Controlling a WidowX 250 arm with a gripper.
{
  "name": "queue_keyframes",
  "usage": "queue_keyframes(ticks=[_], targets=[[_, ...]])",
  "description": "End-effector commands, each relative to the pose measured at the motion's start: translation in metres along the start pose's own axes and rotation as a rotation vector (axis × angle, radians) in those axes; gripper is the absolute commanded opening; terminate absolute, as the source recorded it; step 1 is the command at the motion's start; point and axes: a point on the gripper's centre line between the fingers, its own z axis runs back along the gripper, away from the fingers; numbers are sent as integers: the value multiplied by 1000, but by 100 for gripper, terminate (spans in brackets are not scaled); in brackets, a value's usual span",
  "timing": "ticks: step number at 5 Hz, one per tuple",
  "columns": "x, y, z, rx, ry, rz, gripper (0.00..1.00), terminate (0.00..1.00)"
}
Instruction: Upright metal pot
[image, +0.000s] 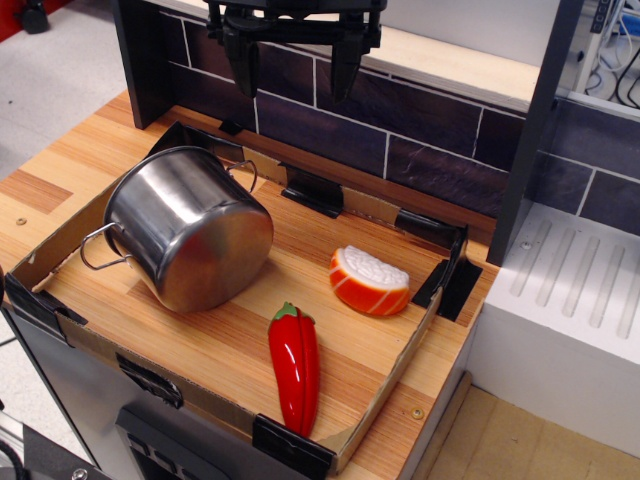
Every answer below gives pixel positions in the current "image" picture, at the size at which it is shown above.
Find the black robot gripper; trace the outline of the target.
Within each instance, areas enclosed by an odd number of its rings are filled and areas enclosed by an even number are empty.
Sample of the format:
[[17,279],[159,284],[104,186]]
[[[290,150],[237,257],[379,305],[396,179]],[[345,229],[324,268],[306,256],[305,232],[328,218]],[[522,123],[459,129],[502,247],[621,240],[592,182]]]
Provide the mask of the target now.
[[362,47],[381,40],[386,1],[210,1],[209,36],[223,44],[241,93],[257,95],[257,42],[332,45],[331,94],[345,101],[360,68]]

